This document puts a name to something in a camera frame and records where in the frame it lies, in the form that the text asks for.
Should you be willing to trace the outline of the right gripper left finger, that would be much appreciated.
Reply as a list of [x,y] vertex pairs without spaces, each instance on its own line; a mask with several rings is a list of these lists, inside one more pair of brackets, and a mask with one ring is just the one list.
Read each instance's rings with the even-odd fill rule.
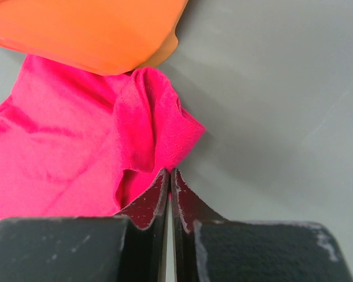
[[162,281],[169,173],[108,217],[0,220],[0,281]]

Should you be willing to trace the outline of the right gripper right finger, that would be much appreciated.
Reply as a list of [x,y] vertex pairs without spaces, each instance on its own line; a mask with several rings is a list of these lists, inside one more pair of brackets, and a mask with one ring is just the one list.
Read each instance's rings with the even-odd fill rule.
[[329,230],[308,221],[232,221],[171,172],[176,281],[352,281]]

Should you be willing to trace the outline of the crimson red t shirt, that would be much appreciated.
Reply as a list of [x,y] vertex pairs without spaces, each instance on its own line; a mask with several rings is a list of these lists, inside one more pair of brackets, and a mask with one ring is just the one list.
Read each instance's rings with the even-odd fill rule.
[[0,105],[0,220],[113,215],[204,132],[157,69],[99,76],[29,55]]

